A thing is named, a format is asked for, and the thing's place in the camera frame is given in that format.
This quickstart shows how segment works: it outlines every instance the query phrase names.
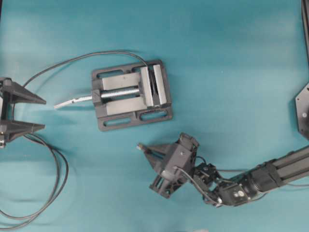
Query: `blue surface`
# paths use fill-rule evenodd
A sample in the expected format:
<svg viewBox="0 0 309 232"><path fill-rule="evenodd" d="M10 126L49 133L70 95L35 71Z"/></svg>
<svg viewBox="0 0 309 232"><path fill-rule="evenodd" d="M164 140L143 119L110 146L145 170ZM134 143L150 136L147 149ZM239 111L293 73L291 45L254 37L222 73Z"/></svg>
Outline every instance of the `blue surface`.
<svg viewBox="0 0 309 232"><path fill-rule="evenodd" d="M300 0L3 1L1 76L22 84L59 61L111 49L164 61L174 118L103 133L91 103L53 109L87 94L93 69L135 61L124 56L79 61L31 83L47 105L20 104L16 118L46 124L39 134L64 151L70 175L54 204L20 231L308 230L309 189L284 187L258 203L215 209L187 184L166 200L148 188L155 173L135 149L174 142L184 131L208 162L233 169L306 146L294 105L309 80ZM0 151L0 208L38 209L54 169L44 148L23 138L8 144Z"/></svg>

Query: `bolt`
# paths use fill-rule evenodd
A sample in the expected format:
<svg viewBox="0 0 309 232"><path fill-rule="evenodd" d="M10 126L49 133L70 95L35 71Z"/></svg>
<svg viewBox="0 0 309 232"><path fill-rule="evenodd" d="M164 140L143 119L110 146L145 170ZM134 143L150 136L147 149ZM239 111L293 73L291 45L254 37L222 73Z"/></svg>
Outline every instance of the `bolt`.
<svg viewBox="0 0 309 232"><path fill-rule="evenodd" d="M238 195L239 195L240 197L244 197L244 196L245 196L245 193L244 193L243 191L238 191Z"/></svg>
<svg viewBox="0 0 309 232"><path fill-rule="evenodd" d="M113 90L113 91L103 92L101 94L101 97L102 98L112 98L112 97L120 97L120 96L137 94L137 93L140 93L139 88L130 87L130 88L122 89L122 90Z"/></svg>

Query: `black cable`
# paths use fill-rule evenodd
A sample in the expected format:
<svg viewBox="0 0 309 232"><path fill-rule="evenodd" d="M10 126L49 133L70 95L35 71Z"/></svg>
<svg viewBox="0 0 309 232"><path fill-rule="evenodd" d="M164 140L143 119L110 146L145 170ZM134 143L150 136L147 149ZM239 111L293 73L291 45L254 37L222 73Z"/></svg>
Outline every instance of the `black cable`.
<svg viewBox="0 0 309 232"><path fill-rule="evenodd" d="M50 199L50 201L48 201L39 211L37 211L36 213L32 214L33 216L31 216L31 217L29 218L29 220L27 220L27 221L25 221L25 222L23 222L23 223L21 223L21 224L12 226L12 227L0 228L0 231L9 231L9 230L19 229L19 228L22 228L22 227L28 225L29 223L31 223L31 222L32 222L34 219L36 219L48 206L50 206L50 204L51 204L52 202L54 202L54 200L55 200L55 199L59 196L59 194L62 192L62 190L63 190L63 188L64 188L64 186L65 186L65 184L66 184L66 182L67 182L67 179L68 179L68 175L69 175L69 164L68 164L68 161L66 160L66 158L64 157L64 155L63 155L61 152L59 152L57 149L51 148L50 145L48 145L48 144L47 144L42 138L40 138L39 136L37 136L37 135L35 135L35 134L29 134L29 135L35 137L36 139L38 139L38 140L40 140L40 141L38 141L38 140L36 140L36 139L33 139L33 138L29 138L27 135L24 136L24 137L26 137L27 139L29 139L30 141L32 141L32 142L34 142L34 143L41 144L41 145L44 145L44 146L48 147L49 149L51 149L51 150L57 152L57 153L61 156L61 158L63 159L63 161L65 162L65 165L66 165L65 177L64 177L64 180L63 180L63 182L62 182L62 184L61 184L59 190L58 190L56 193L54 193L54 194L52 195L52 198ZM8 218L10 218L10 219L16 219L15 217L10 216L10 215L7 215L7 214L5 214L4 216L6 216L6 217L8 217Z"/></svg>
<svg viewBox="0 0 309 232"><path fill-rule="evenodd" d="M32 76L30 79L28 79L23 87L26 87L31 81L33 81L35 78L37 78L38 76L52 70L52 69L55 69L57 67L60 67L62 65L65 65L65 64L68 64L68 63L71 63L71 62L74 62L74 61L77 61L77 60L81 60L81 59L84 59L84 58L88 58L88 57L91 57L91 56L96 56L96 55L106 55L106 54L122 54L122 55L128 55L128 56L131 56L131 57L135 57L137 59L139 59L146 67L148 67L148 64L146 63L145 60L143 60L141 57L133 54L133 53L130 53L130 52L127 52L127 51L117 51L117 50L114 50L114 51L102 51L102 52L94 52L94 53L89 53L89 54L85 54L85 55L82 55L82 56L79 56L79 57L75 57L75 58L71 58L71 59L68 59L66 61L63 61L63 62L60 62L58 64L55 64L37 74L35 74L34 76ZM12 107L12 120L14 120L14 112L15 112L15 104L13 104L13 107ZM59 194L61 193L61 191L63 190L66 182L67 182L67 179L68 179L68 175L69 175L69 164L68 164L68 161L66 160L66 158L64 157L64 155L58 150L56 149L55 147L53 147L52 145L49 145L47 144L41 137L39 137L38 135L35 135L35 134L28 134L28 135L24 135L24 137L26 139L28 139L29 141L33 142L33 143L36 143L36 144L40 144L40 145L43 145L45 147L47 147L50 152L52 153L54 159L55 159L55 163L56 163L56 166L57 166L57 174L56 174L56 182L55 182L55 185L54 185L54 188L53 188L53 191L50 195L50 197L48 198L47 202L45 203L45 205L40 209L38 210L37 212L33 213L33 214L30 214L30 215L27 215L27 216L23 216L23 217L15 217L15 216L11 216L3 211L0 210L0 214L2 214L3 216L7 217L7 218L10 218L10 219L15 219L15 220L25 220L25 219L28 219L27 221L21 223L21 224L18 224L18 225L15 225L15 226L12 226L12 227L7 227L7 228L0 228L0 231L9 231L9 230L14 230L14 229L19 229L19 228L22 228L26 225L28 225L29 223L31 223L34 219L36 219L48 206L50 206L50 204L52 202L54 202L54 200L59 196ZM55 156L54 152L58 153L61 158L64 160L65 162L65 165L66 165L66 173L65 173L65 177L64 177L64 180L59 188L59 190L56 192L56 189L58 187L58 184L59 184L59 179L60 179L60 167L59 167L59 162L57 160L57 157Z"/></svg>
<svg viewBox="0 0 309 232"><path fill-rule="evenodd" d="M197 158L199 158L199 159L203 160L204 164L207 164L207 163L206 163L206 160L205 160L203 157L201 157L201 156L197 156Z"/></svg>

